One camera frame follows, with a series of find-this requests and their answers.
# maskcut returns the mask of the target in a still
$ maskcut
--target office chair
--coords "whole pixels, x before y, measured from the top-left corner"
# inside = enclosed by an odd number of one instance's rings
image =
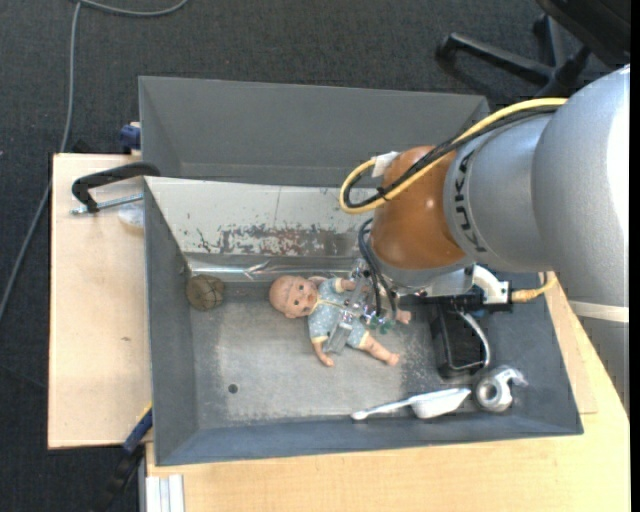
[[[440,43],[436,56],[451,61],[457,50],[465,50],[530,82],[542,83],[536,97],[568,97],[597,78],[583,76],[591,54],[611,71],[630,62],[631,0],[536,1],[544,11],[533,24],[534,34],[547,50],[542,61],[515,55],[456,32]],[[564,51],[560,27],[581,43],[571,55]]]

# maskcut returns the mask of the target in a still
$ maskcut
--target yellow cable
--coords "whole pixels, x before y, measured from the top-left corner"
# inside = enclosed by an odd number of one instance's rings
[[[495,123],[496,121],[510,114],[521,112],[529,108],[540,107],[540,106],[560,106],[564,104],[566,101],[567,101],[566,98],[537,98],[533,100],[522,101],[514,105],[510,105],[509,107],[505,107],[501,110],[498,110],[497,112],[494,112],[490,116],[485,117],[483,120],[479,121],[478,123],[473,125],[471,128],[469,128],[467,131],[465,131],[462,135],[457,137],[454,140],[454,142],[457,140],[460,140],[461,138],[467,137],[469,135],[473,135],[474,133],[486,128],[487,126]],[[346,213],[350,213],[350,214],[365,213],[365,212],[371,211],[377,208],[378,206],[380,206],[381,204],[383,204],[385,201],[389,201],[393,199],[398,194],[400,194],[401,192],[409,188],[416,180],[419,180],[420,178],[422,178],[422,176],[424,176],[438,162],[440,162],[440,160],[442,160],[444,156],[445,155],[441,156],[434,162],[431,162],[430,164],[425,165],[422,169],[420,169],[417,173],[415,173],[413,176],[407,179],[404,183],[402,183],[401,185],[399,185],[398,187],[390,191],[388,194],[386,194],[385,197],[380,197],[375,201],[364,206],[355,206],[355,207],[347,206],[347,204],[344,201],[346,188],[350,186],[355,181],[355,179],[358,176],[360,176],[366,169],[368,169],[375,163],[375,158],[372,158],[364,162],[363,164],[359,165],[358,167],[356,167],[353,171],[351,171],[349,176],[347,176],[347,178],[345,179],[344,183],[342,184],[342,187],[340,188],[340,196],[339,196],[340,208],[342,208],[342,210],[345,211]]]
[[[540,288],[532,288],[529,290],[516,290],[511,294],[511,302],[520,303],[520,304],[523,302],[529,302],[530,300],[535,299],[536,297],[542,295],[547,290],[550,290],[556,284],[558,284],[558,278],[554,277],[553,279],[550,279],[549,281],[547,281]]]

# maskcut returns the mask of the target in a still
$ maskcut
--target chair base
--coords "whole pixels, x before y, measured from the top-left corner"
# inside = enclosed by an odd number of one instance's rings
[[[535,97],[568,97],[584,85],[581,75],[587,66],[591,51],[582,46],[576,53],[567,57],[559,28],[559,25],[547,15],[542,15],[533,25],[533,32],[545,45],[547,62],[528,59],[456,32],[449,34],[438,45],[436,57],[452,61],[455,52],[463,50],[529,82],[542,84]]]

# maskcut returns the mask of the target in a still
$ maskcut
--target doll face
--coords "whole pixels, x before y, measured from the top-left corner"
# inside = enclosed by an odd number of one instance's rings
[[[298,318],[307,316],[316,305],[318,300],[318,288],[316,285],[305,279],[296,276],[291,281],[291,288],[285,301],[284,314],[287,318]]]

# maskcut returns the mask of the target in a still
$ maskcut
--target gray metal tray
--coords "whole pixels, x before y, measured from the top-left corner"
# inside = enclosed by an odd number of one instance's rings
[[[365,219],[338,210],[334,187],[355,159],[441,142],[485,108],[469,96],[141,79],[143,158],[180,178],[147,178],[144,191],[158,464],[581,432],[541,300],[484,320],[494,365],[511,364],[530,383],[514,389],[509,411],[468,403],[429,421],[402,410],[367,422],[349,414],[452,386],[436,369],[428,307],[408,299],[414,321],[378,337],[401,354],[398,366],[345,350],[325,368],[304,319],[286,320],[267,301],[282,272],[349,270]],[[397,123],[374,123],[398,109],[407,115]],[[190,306],[194,273],[225,281],[222,305]]]

